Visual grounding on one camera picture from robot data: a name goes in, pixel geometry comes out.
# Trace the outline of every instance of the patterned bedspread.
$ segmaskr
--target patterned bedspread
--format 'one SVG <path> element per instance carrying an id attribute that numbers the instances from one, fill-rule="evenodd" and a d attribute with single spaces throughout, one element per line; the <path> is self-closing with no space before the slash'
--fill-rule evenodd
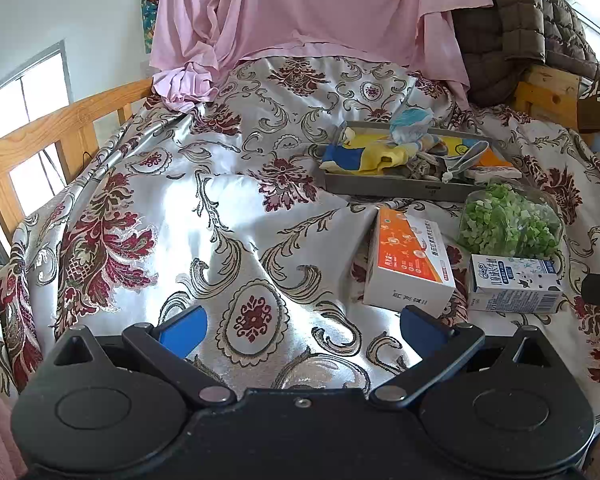
<path id="1" fill-rule="evenodd" d="M 375 385 L 417 362 L 398 315 L 362 303 L 374 200 L 321 189 L 322 146 L 342 120 L 387 121 L 405 99 L 438 126 L 497 140 L 567 225 L 557 265 L 569 290 L 552 316 L 467 312 L 462 204 L 388 200 L 446 236 L 457 290 L 443 320 L 489 334 L 538 325 L 600 418 L 600 157 L 580 136 L 507 107 L 461 112 L 448 90 L 387 63 L 325 57 L 245 62 L 188 115 L 149 99 L 83 174 L 17 229 L 0 269 L 0 392 L 13 402 L 73 323 L 97 335 L 203 305 L 188 359 L 241 392 Z"/>

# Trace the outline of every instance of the screw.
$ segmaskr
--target screw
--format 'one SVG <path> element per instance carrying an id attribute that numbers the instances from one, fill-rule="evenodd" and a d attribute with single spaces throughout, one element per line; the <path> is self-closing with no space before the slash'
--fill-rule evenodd
<path id="1" fill-rule="evenodd" d="M 311 407 L 311 401 L 309 399 L 301 399 L 300 397 L 298 397 L 296 400 L 294 400 L 294 404 L 296 405 L 296 408 L 310 408 Z"/>
<path id="2" fill-rule="evenodd" d="M 376 390 L 376 397 L 380 400 L 384 400 L 384 402 L 399 402 L 407 397 L 407 392 L 400 386 L 386 384 L 385 386 L 380 386 Z"/>
<path id="3" fill-rule="evenodd" d="M 227 402 L 231 399 L 231 390 L 224 386 L 207 386 L 202 388 L 198 395 L 206 402 Z"/>

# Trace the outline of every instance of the white carton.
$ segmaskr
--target white carton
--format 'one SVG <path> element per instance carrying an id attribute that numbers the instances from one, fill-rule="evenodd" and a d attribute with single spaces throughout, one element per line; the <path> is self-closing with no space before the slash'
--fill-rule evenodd
<path id="1" fill-rule="evenodd" d="M 467 308 L 498 312 L 557 311 L 562 283 L 547 260 L 472 254 Z"/>
<path id="2" fill-rule="evenodd" d="M 413 304 L 434 317 L 442 314 L 456 282 L 435 222 L 383 206 L 370 246 L 366 304 L 396 312 Z"/>

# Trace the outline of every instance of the brown puffer jacket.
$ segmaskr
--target brown puffer jacket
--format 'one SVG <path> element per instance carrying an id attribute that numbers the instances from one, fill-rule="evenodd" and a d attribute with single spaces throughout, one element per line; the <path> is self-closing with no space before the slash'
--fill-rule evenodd
<path id="1" fill-rule="evenodd" d="M 565 0 L 493 0 L 493 7 L 453 11 L 456 38 L 479 106 L 503 103 L 533 63 L 593 79 L 596 55 Z"/>

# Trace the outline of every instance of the wooden railing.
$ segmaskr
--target wooden railing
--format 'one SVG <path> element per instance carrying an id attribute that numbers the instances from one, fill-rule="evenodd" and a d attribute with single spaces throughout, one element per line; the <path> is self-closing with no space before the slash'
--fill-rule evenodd
<path id="1" fill-rule="evenodd" d="M 40 117 L 0 139 L 0 225 L 11 241 L 24 218 L 9 172 L 55 143 L 66 182 L 82 170 L 83 156 L 98 151 L 93 121 L 118 111 L 120 125 L 131 117 L 131 103 L 151 93 L 151 79 L 107 90 Z"/>

